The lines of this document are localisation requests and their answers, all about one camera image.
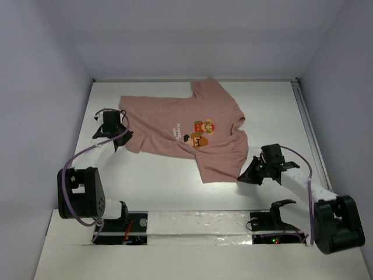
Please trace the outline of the pink printed t-shirt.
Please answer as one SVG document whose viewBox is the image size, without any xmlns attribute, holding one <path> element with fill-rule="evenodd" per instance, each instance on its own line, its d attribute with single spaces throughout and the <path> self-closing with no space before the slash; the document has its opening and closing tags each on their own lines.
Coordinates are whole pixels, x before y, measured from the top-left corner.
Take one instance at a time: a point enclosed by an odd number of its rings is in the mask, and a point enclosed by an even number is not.
<svg viewBox="0 0 373 280">
<path fill-rule="evenodd" d="M 129 118 L 133 153 L 195 159 L 203 183 L 235 182 L 248 156 L 240 129 L 245 115 L 213 78 L 191 83 L 188 98 L 122 96 Z"/>
</svg>

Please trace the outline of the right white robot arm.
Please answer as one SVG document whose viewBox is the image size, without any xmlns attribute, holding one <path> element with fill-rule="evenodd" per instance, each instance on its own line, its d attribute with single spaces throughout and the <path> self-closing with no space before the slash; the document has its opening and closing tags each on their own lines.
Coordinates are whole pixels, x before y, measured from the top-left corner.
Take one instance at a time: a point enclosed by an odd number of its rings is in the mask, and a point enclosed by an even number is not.
<svg viewBox="0 0 373 280">
<path fill-rule="evenodd" d="M 365 235 L 355 200 L 339 196 L 321 185 L 312 185 L 312 170 L 301 171 L 295 162 L 253 157 L 238 177 L 242 183 L 261 185 L 265 178 L 276 181 L 309 206 L 310 237 L 324 254 L 365 245 Z"/>
</svg>

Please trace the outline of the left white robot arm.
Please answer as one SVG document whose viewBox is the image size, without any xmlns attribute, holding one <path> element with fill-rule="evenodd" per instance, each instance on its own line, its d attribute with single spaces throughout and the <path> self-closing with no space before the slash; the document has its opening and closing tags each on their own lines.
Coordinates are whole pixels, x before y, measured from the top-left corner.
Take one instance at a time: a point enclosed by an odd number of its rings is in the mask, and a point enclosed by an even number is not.
<svg viewBox="0 0 373 280">
<path fill-rule="evenodd" d="M 115 230 L 128 226 L 129 216 L 122 212 L 120 202 L 105 198 L 99 168 L 117 149 L 124 146 L 133 132 L 121 122 L 103 124 L 93 135 L 90 146 L 73 155 L 57 174 L 58 212 L 62 219 L 74 219 L 84 226 L 85 222 L 108 219 Z"/>
</svg>

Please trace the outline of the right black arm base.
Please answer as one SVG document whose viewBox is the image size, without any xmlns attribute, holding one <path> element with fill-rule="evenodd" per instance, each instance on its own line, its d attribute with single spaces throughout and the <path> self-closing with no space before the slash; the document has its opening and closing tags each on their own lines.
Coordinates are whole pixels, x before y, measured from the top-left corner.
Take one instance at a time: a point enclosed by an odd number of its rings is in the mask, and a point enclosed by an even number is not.
<svg viewBox="0 0 373 280">
<path fill-rule="evenodd" d="M 245 227 L 252 233 L 253 244 L 306 244 L 308 235 L 281 218 L 280 208 L 295 203 L 285 199 L 273 202 L 266 212 L 250 212 Z"/>
</svg>

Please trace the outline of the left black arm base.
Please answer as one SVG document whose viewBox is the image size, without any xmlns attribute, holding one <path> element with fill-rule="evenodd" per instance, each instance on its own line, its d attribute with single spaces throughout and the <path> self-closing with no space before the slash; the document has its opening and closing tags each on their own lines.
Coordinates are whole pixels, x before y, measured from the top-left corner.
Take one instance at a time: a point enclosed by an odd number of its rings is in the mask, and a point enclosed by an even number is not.
<svg viewBox="0 0 373 280">
<path fill-rule="evenodd" d="M 95 245 L 147 245 L 147 220 L 148 212 L 130 212 L 128 222 L 123 219 L 106 219 L 102 231 L 95 227 L 93 243 Z"/>
</svg>

